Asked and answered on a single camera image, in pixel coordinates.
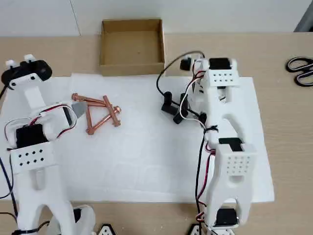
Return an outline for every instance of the wire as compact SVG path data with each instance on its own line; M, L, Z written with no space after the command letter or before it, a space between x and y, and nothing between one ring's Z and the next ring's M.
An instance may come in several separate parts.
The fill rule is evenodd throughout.
M209 157L207 158L207 161L206 161L206 168L205 168L205 175L204 175L204 182L203 182L203 186L197 196L197 199L199 200L200 197L202 196L204 190L205 190L205 187L206 187L206 183L207 183L207 174L209 172L209 166L210 166L210 158L211 158L211 155L212 153L210 153Z
M182 113L181 113L182 104L184 103L184 100L186 99L186 97L187 97L187 95L188 95L188 91L189 91L190 87L192 87L192 84L194 84L195 82L199 81L200 79L201 79L201 78L196 78L196 79L194 79L192 82L189 83L189 85L188 85L188 87L187 87L187 89L186 89L186 93L185 93L183 99L181 100L181 103L180 103L180 106L179 106L179 114L180 114L180 116L181 116L183 119L185 119L185 120L194 120L194 121L197 121L197 122L200 123L200 125L205 129L206 126L205 126L201 121L199 121L198 119L195 119L195 118L186 118L186 117L184 117L184 116L182 115Z
M39 232L39 230L44 226L44 225L49 225L50 221L45 221L41 225L39 225L38 228L36 229L31 229L31 230L15 230L12 234L13 235L20 235L20 234L33 234Z
M4 167L4 164L3 164L3 161L0 157L0 165L1 165L1 168L2 168L2 171L3 171L3 174L5 176L5 179L6 179L6 182L8 184L8 188L9 188L9 193L6 194L5 196L3 197L0 197L0 199L3 199L3 198L6 198L7 196L11 195L11 198L12 198L12 204L13 204L13 210L14 210L14 214L15 216L17 217L18 216L18 208L17 208L17 203L16 203L16 200L15 200L15 196L14 196L14 193L13 193L13 186L14 186L14 176L13 176L13 168L12 168L12 159L11 159L11 155L10 155L10 168L11 168L11 178L12 178L12 185L11 185L11 182L10 182L10 179L8 177L8 174L6 172L6 169Z
M196 188L195 188L195 199L196 199L198 214L201 213L199 200L198 200L198 185L199 185L199 174L200 174L200 167L201 167L202 149L203 149L203 145L204 145L204 135L205 134L203 134L203 138L202 138L201 145L200 145L197 176L196 176ZM199 235L201 235L201 222L199 222Z
M67 109L73 114L73 116L75 117L75 121L73 122L73 124L72 124L69 128L64 129L63 131L61 131L61 132L58 134L57 138L59 138L59 137L60 137L63 133L65 133L66 131L69 131L69 130L73 129L73 128L76 126L76 123L77 123L77 115L75 114L74 110L72 110L68 105L65 105L65 104L56 105L56 106L50 107L50 108L48 108L48 109L42 110L42 111L39 113L39 116L35 117L35 118L30 122L29 125L30 125L30 126L31 126L31 125L34 125L34 124L36 123L36 121L37 121L39 118L42 117L42 116L41 116L42 113L49 112L49 111L51 111L51 110L53 110L53 109L56 109L56 108L67 108Z
M9 121L9 122L4 126L4 136L5 136L5 138L6 138L7 141L8 141L8 137L7 137L7 134L6 134L6 128L7 128L7 126L8 126L9 124L15 122L15 121L22 120L22 119L31 120L30 117L29 117L29 118L28 118L28 117L17 118L17 119L14 119L14 120Z
M182 57L184 57L184 56L186 56L186 55L189 55L189 54L200 54L203 58L205 58L205 55L204 55L204 53L203 53L202 51L200 51L200 50L192 50L192 51L188 51L188 52L186 52L186 53L184 53L184 54L182 54L182 55L176 57L174 60L172 60L172 61L161 71L161 73L159 74L159 76L157 77L157 80L156 80L156 88L157 88L158 92L160 92L160 94L161 94L163 97L164 97L164 92L161 91L161 89L160 89L160 87L159 87L159 85L158 85L160 78L161 78L162 75L165 73L165 71L166 71L169 67L171 67L177 60L179 60L180 58L182 58ZM177 102L172 101L172 104L175 104L176 106L179 107L179 103L177 103ZM194 114L195 116L199 117L199 114L197 114L197 113L194 112L193 110L187 109L187 111L189 111L189 112L191 112L192 114Z
M15 217L15 215L14 215L14 214L9 213L9 212L0 212L0 214L10 215L11 217L13 217L13 218L14 218L15 222L17 223L17 219L16 219L16 217Z
M1 157L0 157L0 165L1 165L3 174L5 176L5 179L6 179L6 182L8 184L8 188L9 188L9 192L5 196L0 197L0 199L3 199L3 198L6 198L7 196L9 196L13 192L14 180L13 180L13 169L12 169L11 155L10 155L10 167L11 167L12 184L11 184L11 182L9 180L8 174L6 172L6 169L4 167L4 164L3 164L3 161L1 159Z
M1 93L0 93L0 99L1 99L2 96L4 95L4 93L5 93L6 89L7 89L7 87L8 87L8 85L4 85L4 87L3 87L3 89L2 89L2 91L1 91Z

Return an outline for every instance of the black clamp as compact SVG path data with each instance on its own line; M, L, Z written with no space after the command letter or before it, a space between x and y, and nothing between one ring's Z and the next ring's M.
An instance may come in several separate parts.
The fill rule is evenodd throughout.
M182 93L180 95L180 102L182 101L182 99L184 98L185 96L185 93ZM188 95L186 96L184 102L182 103L182 106L181 106L181 114L184 116L184 117L187 117L188 116ZM164 103L162 105L162 108L161 108L162 111L168 113L168 114L171 114L173 115L173 121L176 123L176 124L180 124L181 121L183 121L183 118L182 116L180 115L179 113L179 108L176 108L172 105L172 93L171 92L165 92L164 93Z

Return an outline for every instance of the black cable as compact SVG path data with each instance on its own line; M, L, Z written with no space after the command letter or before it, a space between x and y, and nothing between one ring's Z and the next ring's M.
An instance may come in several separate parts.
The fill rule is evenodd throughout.
M182 54L182 55L176 57L171 63L169 63L169 64L161 71L161 73L159 74L159 76L157 77L157 80L156 80L156 88L157 88L158 92L160 92L160 94L161 94L162 96L164 96L164 92L161 91L161 89L160 89L160 87L159 87L159 85L158 85L158 82L159 82L160 78L161 78L162 75L165 73L165 71L166 71L169 67L171 67L177 60L179 60L180 58L182 58L182 57L184 57L184 56L186 56L186 55L189 55L189 54L200 54L203 58L205 58L205 55L204 55L204 53L203 53L202 51L200 51L200 50L192 50L192 51L188 51L188 52L186 52L186 53L184 53L184 54ZM177 102L175 102L175 101L172 101L172 103L175 104L175 105L178 106L178 107L180 106L180 104L177 103ZM196 117L199 117L199 114L197 114L195 111L193 111L193 110L191 110L191 109L187 109L187 111L191 112L191 113L194 114Z
M44 225L49 225L50 221L45 221L41 225L39 225L38 228L36 229L31 229L31 230L15 230L12 235L20 235L20 234L33 234L39 232L39 230L44 226Z
M12 185L11 185L11 182L10 182L10 179L8 177L8 174L6 172L6 169L4 167L4 164L3 164L3 161L0 157L0 165L1 165L1 168L2 168L2 171L3 171L3 174L4 174L4 177L6 179L6 182L8 184L8 188L9 188L9 193L6 194L5 196L3 197L0 197L0 199L2 198L6 198L7 196L11 195L11 198L12 198L12 204L13 204L13 210L14 210L14 214L15 214L15 217L18 216L18 208L17 208L17 203L16 203L16 200L15 200L15 196L14 196L14 193L13 193L13 186L14 186L14 176L13 176L13 168L12 168L12 159L11 159L11 155L10 155L10 168L11 168L11 178L12 178Z
M2 91L1 91L1 93L0 93L0 99L1 99L2 96L4 95L4 93L5 93L6 89L7 89L7 87L8 87L8 85L4 85L4 87L3 87L3 89L2 89Z
M200 174L200 167L201 167L201 158L202 158L202 149L204 145L204 135L201 141L200 145L200 151L199 151L199 159L198 159L198 168L197 168L197 176L196 176L196 189L195 189L195 197L196 197L196 204L197 204L197 210L198 214L200 213L200 205L199 205L199 200L198 200L198 186L199 186L199 174ZM199 222L199 235L201 235L201 222Z
M216 131L219 132L218 130L218 126L214 125L214 126L210 126L209 128L204 129L203 131L203 137L202 137L202 141L201 141L201 145L200 145L200 150L199 150L199 158L198 158L198 167L197 167L197 176L196 176L196 188L195 188L195 198L196 198L196 204L197 204L197 210L198 210L198 214L200 214L200 205L199 205L199 200L198 200L198 186L199 186L199 174L200 174L200 167L201 167L201 158L202 158L202 149L204 146L204 141L205 141L205 134L208 131ZM201 222L199 222L199 235L202 234L201 231Z
M0 212L0 214L6 214L6 215L10 215L10 216L12 216L12 217L14 218L15 222L17 223L17 219L16 219L16 217L15 217L15 215L14 215L14 214L9 213L9 212Z

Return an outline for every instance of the copper bolt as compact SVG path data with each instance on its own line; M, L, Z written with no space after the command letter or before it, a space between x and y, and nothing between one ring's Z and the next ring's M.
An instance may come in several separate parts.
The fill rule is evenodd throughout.
M106 95L103 96L103 100L104 100L105 105L107 106L107 109L109 110L110 116L111 116L112 119L113 119L113 124L114 124L114 126L119 126L119 125L121 125L121 121L117 119L117 117L116 117L116 115L115 115L115 112L114 112L114 110L113 110L113 108L112 108L112 105L111 105L111 103L109 102L109 99L108 99L108 97L107 97Z
M121 108L118 106L114 107L114 114L119 114L121 112ZM112 116L110 114L106 115L104 118L102 118L97 124L95 124L92 127L88 127L88 129L86 130L86 132L88 133L88 135L93 135L94 132L100 127L102 126L105 122L107 122L108 120L110 120L112 118Z
M86 118L87 118L87 128L90 129L90 128L92 128L92 122L91 122L91 115L90 115L89 106L87 106Z
M85 97L85 96L79 95L78 93L72 94L72 100L74 100L74 101L87 101L87 102L95 102L95 103L104 104L103 100Z
M106 107L106 105L104 103L97 103L97 102L90 102L90 101L87 101L87 105L89 107Z

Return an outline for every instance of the scissor handle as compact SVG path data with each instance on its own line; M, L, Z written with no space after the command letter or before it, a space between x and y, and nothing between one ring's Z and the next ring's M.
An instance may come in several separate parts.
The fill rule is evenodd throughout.
M307 64L299 66L299 67L292 67L291 66L292 63L296 62L296 61L304 61L304 62L307 62ZM298 71L302 71L302 70L304 71L304 70L309 70L310 68L313 68L313 59L311 59L309 57L303 57L303 56L294 57L294 58L290 59L289 61L287 61L287 63L286 63L286 70L288 72L298 72Z
M298 86L301 86L301 87L313 87L313 81L312 82L307 82L307 83L301 82L302 78L308 77L310 75L313 75L313 70L307 70L306 72L304 72L302 74L299 74L298 76L296 76L294 78L294 82Z

